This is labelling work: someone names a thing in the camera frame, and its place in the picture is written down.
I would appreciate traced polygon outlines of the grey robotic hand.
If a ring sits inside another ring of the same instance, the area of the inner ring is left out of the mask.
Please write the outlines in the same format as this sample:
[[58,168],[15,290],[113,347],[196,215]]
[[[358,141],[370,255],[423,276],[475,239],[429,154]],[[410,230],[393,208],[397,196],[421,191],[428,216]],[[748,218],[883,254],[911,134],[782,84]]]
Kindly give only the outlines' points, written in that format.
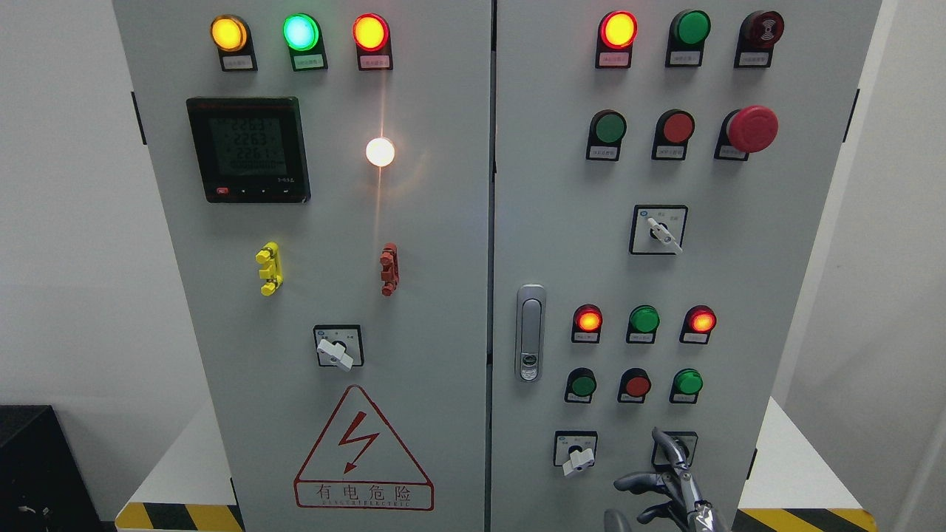
[[636,521],[647,525],[663,518],[675,523],[681,531],[730,531],[729,521],[703,496],[682,445],[658,427],[653,427],[651,435],[670,468],[663,472],[634,472],[613,482],[617,491],[635,495],[653,492],[668,497],[668,502],[649,506],[639,513]]

